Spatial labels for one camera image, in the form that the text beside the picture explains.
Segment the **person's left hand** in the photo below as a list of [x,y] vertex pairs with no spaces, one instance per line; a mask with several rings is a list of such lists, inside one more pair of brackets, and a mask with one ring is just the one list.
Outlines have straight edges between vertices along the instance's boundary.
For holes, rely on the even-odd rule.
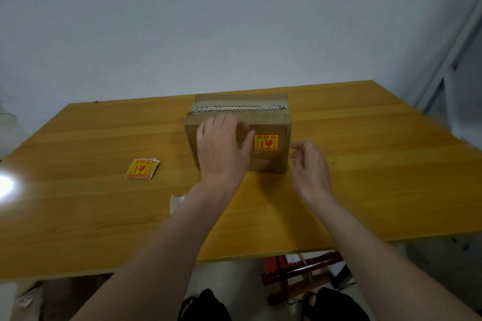
[[234,195],[250,163],[240,156],[244,141],[238,143],[238,128],[247,129],[248,124],[238,115],[221,113],[208,117],[196,130],[202,183],[219,195]]

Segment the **orange warning sticker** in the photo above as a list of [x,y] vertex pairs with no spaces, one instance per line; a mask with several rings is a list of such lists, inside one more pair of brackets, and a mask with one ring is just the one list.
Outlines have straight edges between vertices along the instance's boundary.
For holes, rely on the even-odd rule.
[[255,151],[278,151],[280,136],[278,134],[254,136]]

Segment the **person's right forearm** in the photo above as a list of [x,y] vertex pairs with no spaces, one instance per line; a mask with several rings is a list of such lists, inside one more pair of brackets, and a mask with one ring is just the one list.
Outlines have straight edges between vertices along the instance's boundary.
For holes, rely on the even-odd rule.
[[327,229],[379,321],[482,321],[333,196],[305,202]]

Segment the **person's leg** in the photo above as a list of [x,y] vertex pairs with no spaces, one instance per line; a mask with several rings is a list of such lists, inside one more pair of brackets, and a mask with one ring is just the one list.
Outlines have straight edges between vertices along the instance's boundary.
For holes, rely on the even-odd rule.
[[300,321],[370,321],[370,318],[349,295],[322,287],[317,293],[305,293]]
[[226,306],[207,288],[183,301],[176,321],[232,321],[232,318]]

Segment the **striped packing tape strip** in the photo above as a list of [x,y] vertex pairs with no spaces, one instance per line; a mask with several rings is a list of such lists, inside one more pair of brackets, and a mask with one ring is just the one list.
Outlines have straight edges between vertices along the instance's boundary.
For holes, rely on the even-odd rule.
[[288,105],[267,106],[193,106],[189,114],[200,113],[238,113],[238,112],[273,112],[288,110]]

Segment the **person's left leg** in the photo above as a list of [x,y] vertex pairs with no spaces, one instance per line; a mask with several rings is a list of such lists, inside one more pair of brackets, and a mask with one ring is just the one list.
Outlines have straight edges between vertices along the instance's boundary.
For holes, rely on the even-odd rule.
[[226,306],[207,288],[183,301],[176,321],[232,321],[232,318]]

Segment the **brown cardboard box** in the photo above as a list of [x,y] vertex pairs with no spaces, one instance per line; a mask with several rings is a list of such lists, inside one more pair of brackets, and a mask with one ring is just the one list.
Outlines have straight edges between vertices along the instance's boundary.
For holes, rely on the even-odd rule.
[[[288,105],[288,98],[283,94],[200,94],[196,95],[193,106],[267,106]],[[216,117],[221,113],[187,114],[184,129],[190,145],[196,167],[200,168],[197,154],[196,130],[208,117]],[[247,129],[238,128],[237,140],[242,143],[248,131],[255,135],[280,136],[278,151],[255,151],[254,144],[248,171],[284,173],[287,169],[291,147],[292,119],[288,110],[273,112],[238,112],[249,125]]]

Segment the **white sticker backing paper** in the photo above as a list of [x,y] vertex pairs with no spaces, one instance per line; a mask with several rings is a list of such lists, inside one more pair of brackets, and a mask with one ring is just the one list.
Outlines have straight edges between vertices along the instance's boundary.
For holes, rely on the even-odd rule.
[[171,195],[170,197],[170,214],[172,215],[176,209],[184,202],[186,193],[181,196]]

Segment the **stack of orange warning stickers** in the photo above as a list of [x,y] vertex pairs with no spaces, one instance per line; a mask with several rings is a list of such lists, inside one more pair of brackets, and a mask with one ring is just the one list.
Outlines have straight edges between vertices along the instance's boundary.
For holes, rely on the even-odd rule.
[[156,158],[139,158],[132,161],[126,179],[151,179],[160,164]]

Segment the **red metal frame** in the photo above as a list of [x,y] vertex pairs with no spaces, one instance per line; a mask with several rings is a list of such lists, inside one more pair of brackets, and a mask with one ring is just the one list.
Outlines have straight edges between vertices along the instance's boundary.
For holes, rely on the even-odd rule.
[[279,285],[280,288],[267,296],[268,306],[279,306],[296,296],[317,287],[332,284],[334,276],[329,266],[339,264],[343,257],[337,251],[289,263],[286,256],[264,258],[265,272],[261,275],[263,286]]

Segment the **person's left forearm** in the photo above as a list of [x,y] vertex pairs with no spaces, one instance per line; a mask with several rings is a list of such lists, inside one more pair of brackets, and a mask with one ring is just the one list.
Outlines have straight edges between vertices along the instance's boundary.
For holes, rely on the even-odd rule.
[[237,186],[202,181],[71,321],[174,321],[198,254]]

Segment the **person's right leg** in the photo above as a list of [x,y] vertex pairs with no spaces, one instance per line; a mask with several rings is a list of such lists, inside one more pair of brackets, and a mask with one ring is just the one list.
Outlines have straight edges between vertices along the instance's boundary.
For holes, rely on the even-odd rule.
[[370,321],[370,318],[349,295],[322,287],[317,293],[305,293],[300,321]]

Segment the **person's right hand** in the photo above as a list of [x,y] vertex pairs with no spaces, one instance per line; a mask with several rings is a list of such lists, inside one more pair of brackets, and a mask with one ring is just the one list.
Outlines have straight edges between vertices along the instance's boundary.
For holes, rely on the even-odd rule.
[[321,149],[315,144],[315,167],[297,172],[292,169],[293,185],[312,212],[334,201],[330,170]]

